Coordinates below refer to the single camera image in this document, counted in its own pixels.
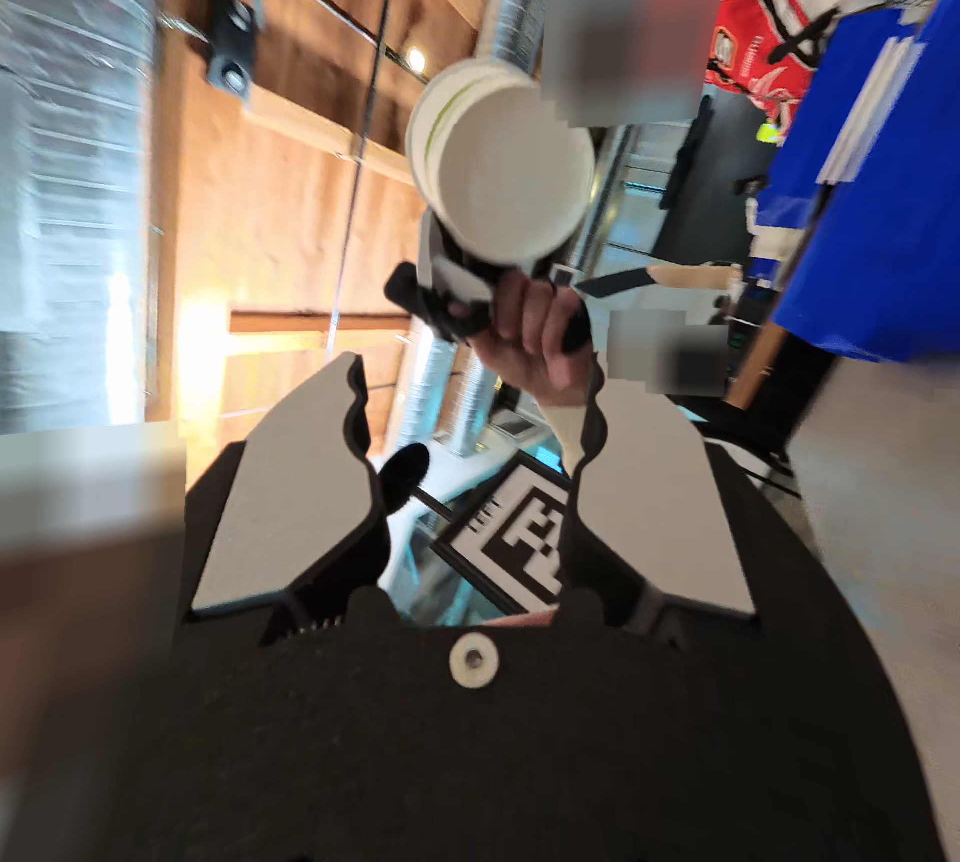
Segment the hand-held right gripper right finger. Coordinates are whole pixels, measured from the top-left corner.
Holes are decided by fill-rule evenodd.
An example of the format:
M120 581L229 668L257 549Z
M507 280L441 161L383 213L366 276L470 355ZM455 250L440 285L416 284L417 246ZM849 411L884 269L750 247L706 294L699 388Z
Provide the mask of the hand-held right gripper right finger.
M567 581L593 592L615 628L654 628L669 607L755 615L702 436L666 396L614 378L605 354L594 359L559 555Z

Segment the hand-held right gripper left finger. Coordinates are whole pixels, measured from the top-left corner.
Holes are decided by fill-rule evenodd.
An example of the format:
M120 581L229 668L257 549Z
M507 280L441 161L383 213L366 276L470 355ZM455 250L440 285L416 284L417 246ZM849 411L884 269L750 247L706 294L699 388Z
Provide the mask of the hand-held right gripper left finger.
M303 598L344 613L391 554L368 459L363 358L336 357L276 403L246 437L191 608L221 613Z

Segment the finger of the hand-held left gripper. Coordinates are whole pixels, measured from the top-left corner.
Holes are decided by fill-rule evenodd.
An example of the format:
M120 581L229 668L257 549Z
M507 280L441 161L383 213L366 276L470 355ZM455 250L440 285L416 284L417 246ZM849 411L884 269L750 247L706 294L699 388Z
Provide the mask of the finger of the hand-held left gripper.
M492 287L486 281L450 258L441 223L431 209L423 212L418 224L417 283L440 299L492 299Z

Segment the white paper cup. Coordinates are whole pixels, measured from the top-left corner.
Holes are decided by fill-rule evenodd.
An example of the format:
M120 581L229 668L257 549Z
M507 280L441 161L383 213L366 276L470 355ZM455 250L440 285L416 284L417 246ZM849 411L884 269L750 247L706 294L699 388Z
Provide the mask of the white paper cup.
M488 264L550 255L591 199L588 130L561 119L540 83L503 61L465 59L431 79L405 152L427 207L465 253Z

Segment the person's left hand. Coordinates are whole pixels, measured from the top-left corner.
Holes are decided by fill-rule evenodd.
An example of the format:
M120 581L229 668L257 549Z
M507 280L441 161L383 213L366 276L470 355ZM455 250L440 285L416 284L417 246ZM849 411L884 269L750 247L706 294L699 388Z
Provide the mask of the person's left hand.
M589 395L594 349L586 343L565 353L563 340L582 306L574 289L512 268L498 282L489 325L467 343L487 369L541 409L580 408Z

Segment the thin black ceiling rod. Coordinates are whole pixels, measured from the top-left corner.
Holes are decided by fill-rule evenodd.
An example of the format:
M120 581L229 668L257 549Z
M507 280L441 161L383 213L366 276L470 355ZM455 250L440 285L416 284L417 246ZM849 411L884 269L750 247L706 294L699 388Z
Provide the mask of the thin black ceiling rod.
M346 281L347 262L349 258L348 255L350 252L359 189L364 173L366 149L374 119L379 70L385 57L387 48L386 33L389 22L390 7L391 0L382 0L378 28L376 30L376 39L374 42L374 59L371 65L370 76L366 87L362 127L360 134L357 136L353 156L354 175L350 189L349 206L347 209L345 228L343 232L342 250L337 272L337 279L335 282L333 301L331 305L329 327L326 333L326 348L324 357L324 362L326 364L331 362L334 358L335 342L337 340L337 333L343 316L343 293Z

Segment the black stick with wooden end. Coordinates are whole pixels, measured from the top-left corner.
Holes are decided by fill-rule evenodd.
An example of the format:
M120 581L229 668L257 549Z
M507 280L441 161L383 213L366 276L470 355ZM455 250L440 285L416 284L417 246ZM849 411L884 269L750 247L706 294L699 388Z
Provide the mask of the black stick with wooden end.
M737 265L660 264L584 279L576 284L575 290L597 299L653 286L672 290L726 292L732 285L741 282L742 275L742 268Z

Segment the blue white jersey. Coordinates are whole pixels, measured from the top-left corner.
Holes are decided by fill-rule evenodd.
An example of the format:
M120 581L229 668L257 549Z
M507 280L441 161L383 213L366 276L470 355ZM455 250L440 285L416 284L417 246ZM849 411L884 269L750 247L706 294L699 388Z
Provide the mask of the blue white jersey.
M868 362L959 352L959 2L904 15L840 23L759 195L811 232L774 323Z

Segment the black ceiling bracket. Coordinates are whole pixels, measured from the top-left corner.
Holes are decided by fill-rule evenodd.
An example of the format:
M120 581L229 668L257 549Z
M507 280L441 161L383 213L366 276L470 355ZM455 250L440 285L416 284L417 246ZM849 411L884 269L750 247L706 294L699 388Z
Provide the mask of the black ceiling bracket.
M261 19L255 4L208 0L206 82L247 102L255 83Z

